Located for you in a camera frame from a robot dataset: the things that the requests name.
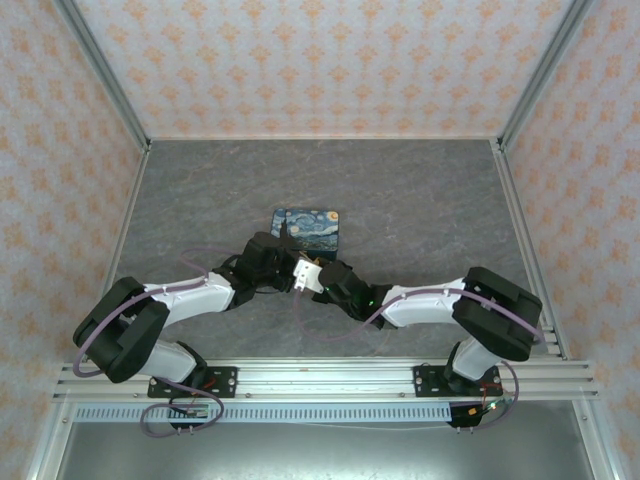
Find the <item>gray marble floor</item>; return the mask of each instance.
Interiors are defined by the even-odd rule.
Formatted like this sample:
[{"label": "gray marble floor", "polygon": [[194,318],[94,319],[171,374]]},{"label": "gray marble floor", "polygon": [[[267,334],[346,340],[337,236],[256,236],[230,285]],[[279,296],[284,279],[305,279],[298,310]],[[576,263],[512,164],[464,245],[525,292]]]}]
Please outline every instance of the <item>gray marble floor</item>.
[{"label": "gray marble floor", "polygon": [[[370,283],[449,281],[482,265],[527,285],[487,141],[165,141],[153,144],[118,276],[143,283],[195,277],[178,261],[198,245],[238,252],[269,229],[277,207],[340,213],[338,257]],[[207,267],[223,257],[196,257]],[[261,295],[239,309],[172,325],[205,358],[221,356],[447,356],[466,337],[455,325],[374,327],[339,343],[303,336],[293,294]],[[303,299],[308,327],[324,336],[359,323]]]}]

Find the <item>black mounting plate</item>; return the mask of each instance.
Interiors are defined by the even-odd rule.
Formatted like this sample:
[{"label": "black mounting plate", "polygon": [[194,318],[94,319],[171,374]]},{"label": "black mounting plate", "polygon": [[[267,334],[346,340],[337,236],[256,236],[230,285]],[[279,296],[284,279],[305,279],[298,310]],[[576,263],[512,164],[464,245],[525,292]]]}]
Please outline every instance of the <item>black mounting plate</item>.
[{"label": "black mounting plate", "polygon": [[[459,397],[460,394],[451,390],[444,380],[444,369],[444,365],[413,367],[413,386],[416,397]],[[494,384],[502,384],[498,367],[487,370],[476,384],[477,390],[475,387],[470,389],[469,397],[482,397],[484,395],[482,384],[492,384],[487,388],[488,397],[500,397],[503,394],[502,387],[493,386]]]},{"label": "black mounting plate", "polygon": [[[207,367],[205,378],[207,379],[205,385],[212,381],[213,383],[206,388],[200,388],[200,390],[212,393],[218,398],[234,398],[236,396],[236,387],[238,386],[237,367]],[[191,394],[167,385],[157,378],[152,378],[149,380],[147,396],[149,398],[189,398]]]}]

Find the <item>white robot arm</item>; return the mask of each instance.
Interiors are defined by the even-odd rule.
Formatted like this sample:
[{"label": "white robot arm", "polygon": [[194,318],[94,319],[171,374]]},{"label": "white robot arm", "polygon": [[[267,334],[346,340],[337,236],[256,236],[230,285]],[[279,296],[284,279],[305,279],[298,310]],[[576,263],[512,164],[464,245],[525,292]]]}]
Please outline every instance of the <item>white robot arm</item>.
[{"label": "white robot arm", "polygon": [[464,395],[465,385],[477,386],[475,382],[502,359],[526,360],[540,336],[540,301],[489,270],[475,267],[464,278],[429,287],[368,285],[343,262],[312,262],[287,242],[286,237],[259,232],[242,255],[205,278],[164,285],[121,279],[78,327],[74,342],[84,348],[109,313],[140,293],[151,293],[123,311],[130,322],[118,319],[106,326],[86,349],[87,355],[114,383],[145,374],[200,388],[205,379],[199,369],[206,363],[187,345],[159,340],[163,328],[202,313],[236,308],[265,286],[283,292],[308,289],[315,293],[314,301],[335,304],[378,328],[460,324],[471,337],[454,347],[443,381]]}]

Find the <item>metal extrusion bar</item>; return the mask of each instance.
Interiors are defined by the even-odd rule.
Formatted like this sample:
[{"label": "metal extrusion bar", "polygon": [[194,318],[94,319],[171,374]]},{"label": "metal extrusion bar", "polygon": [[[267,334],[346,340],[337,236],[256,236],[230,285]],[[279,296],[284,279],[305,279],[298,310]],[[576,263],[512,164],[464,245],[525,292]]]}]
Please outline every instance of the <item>metal extrusion bar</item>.
[{"label": "metal extrusion bar", "polygon": [[104,85],[107,93],[111,97],[116,110],[122,117],[131,136],[138,143],[141,149],[147,148],[149,140],[144,132],[142,124],[138,119],[133,107],[129,103],[127,95],[118,82],[113,70],[107,62],[107,58],[98,46],[95,37],[91,33],[87,22],[82,16],[75,0],[54,0],[58,11],[66,20],[71,31],[76,35],[82,50],[93,66],[98,78]]},{"label": "metal extrusion bar", "polygon": [[40,442],[31,462],[29,480],[49,480],[58,477],[67,441],[71,435],[77,404],[65,402],[51,406]]},{"label": "metal extrusion bar", "polygon": [[573,408],[594,480],[625,480],[627,476],[605,420],[605,404],[576,400]]},{"label": "metal extrusion bar", "polygon": [[[236,402],[415,402],[412,367],[423,363],[444,365],[445,359],[354,358],[354,359],[220,359],[209,365],[234,365],[240,370]],[[596,398],[598,385],[588,362],[531,359],[513,364],[520,380],[522,400],[578,400]],[[83,369],[95,368],[85,364]],[[514,383],[504,367],[504,387]],[[136,375],[112,384],[106,377],[75,377],[71,365],[63,367],[55,388],[54,402],[148,402],[149,377]],[[460,397],[420,399],[458,401]]]},{"label": "metal extrusion bar", "polygon": [[542,55],[540,63],[507,121],[504,132],[500,137],[500,146],[503,151],[507,151],[515,140],[525,120],[533,110],[547,80],[551,77],[553,69],[580,27],[582,19],[592,3],[593,0],[574,0],[567,10],[558,31]]},{"label": "metal extrusion bar", "polygon": [[520,246],[520,252],[522,253],[522,260],[531,285],[531,290],[542,300],[541,322],[543,326],[551,327],[556,335],[557,345],[554,345],[553,349],[552,346],[549,345],[549,353],[555,353],[556,349],[558,349],[558,354],[566,358],[569,352],[566,336],[562,325],[557,321],[553,309],[553,302],[547,291],[542,269],[538,263],[533,241],[525,220],[524,210],[520,204],[520,199],[513,181],[513,175],[511,175],[507,154],[501,151],[496,144],[493,144],[493,151],[498,175],[500,176],[500,182],[502,183],[502,188],[507,200],[507,207],[509,208],[511,220],[516,231],[516,237]]},{"label": "metal extrusion bar", "polygon": [[138,198],[138,192],[140,191],[140,185],[142,184],[142,177],[144,175],[145,168],[147,167],[147,161],[149,160],[150,150],[145,149],[142,153],[142,157],[138,163],[138,171],[133,181],[131,192],[129,193],[129,199],[127,201],[126,210],[124,212],[123,220],[120,223],[120,232],[118,233],[118,240],[111,255],[111,263],[109,264],[109,270],[105,277],[104,284],[102,285],[102,295],[105,295],[111,286],[116,276],[116,270],[118,268],[118,262],[120,261],[120,255],[122,253],[122,247],[127,236],[127,230],[129,229],[129,223],[131,222],[131,216],[133,215],[133,207],[136,204]]}]

